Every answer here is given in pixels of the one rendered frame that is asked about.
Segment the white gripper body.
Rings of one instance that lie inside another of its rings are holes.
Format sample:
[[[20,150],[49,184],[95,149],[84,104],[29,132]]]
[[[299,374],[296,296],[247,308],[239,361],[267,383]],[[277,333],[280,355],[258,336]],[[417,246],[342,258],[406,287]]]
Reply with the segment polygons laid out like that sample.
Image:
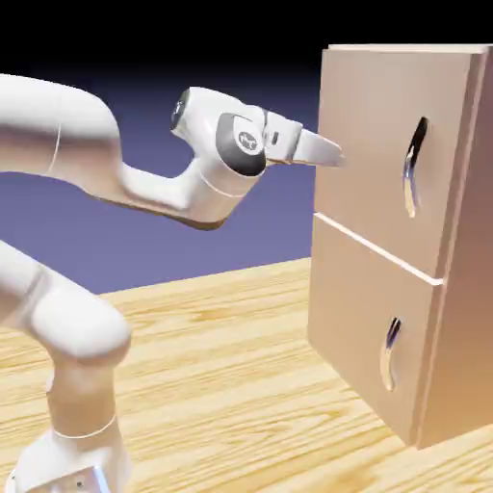
[[[295,150],[295,163],[321,167],[338,167],[344,161],[341,147],[329,139],[302,129]]]

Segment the small light wood cabinet door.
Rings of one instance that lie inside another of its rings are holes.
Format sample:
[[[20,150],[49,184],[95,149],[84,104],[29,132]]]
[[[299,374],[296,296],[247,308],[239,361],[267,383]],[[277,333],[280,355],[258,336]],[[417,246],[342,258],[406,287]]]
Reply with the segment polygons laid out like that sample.
[[[307,338],[316,352],[397,434],[417,441],[442,284],[406,269],[322,215],[313,221]],[[379,371],[393,318],[402,321],[393,357],[395,389]]]

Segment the large light wood cabinet door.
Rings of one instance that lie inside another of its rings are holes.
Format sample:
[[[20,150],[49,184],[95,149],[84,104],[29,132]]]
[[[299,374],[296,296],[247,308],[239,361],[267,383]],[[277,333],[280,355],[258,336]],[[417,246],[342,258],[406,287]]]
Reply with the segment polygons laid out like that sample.
[[[428,276],[443,276],[487,58],[485,45],[328,48],[319,129],[342,147],[345,162],[318,171],[316,210]],[[412,219],[402,169],[421,117],[428,130]]]

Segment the light wood cabinet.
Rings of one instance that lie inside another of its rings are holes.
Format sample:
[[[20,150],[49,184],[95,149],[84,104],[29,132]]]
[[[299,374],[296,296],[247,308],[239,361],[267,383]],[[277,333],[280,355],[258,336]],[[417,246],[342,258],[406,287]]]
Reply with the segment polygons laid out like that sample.
[[[423,449],[493,424],[493,46],[488,48],[472,133],[456,188],[445,272],[424,272],[315,208],[314,218],[426,279],[442,284],[417,441]]]

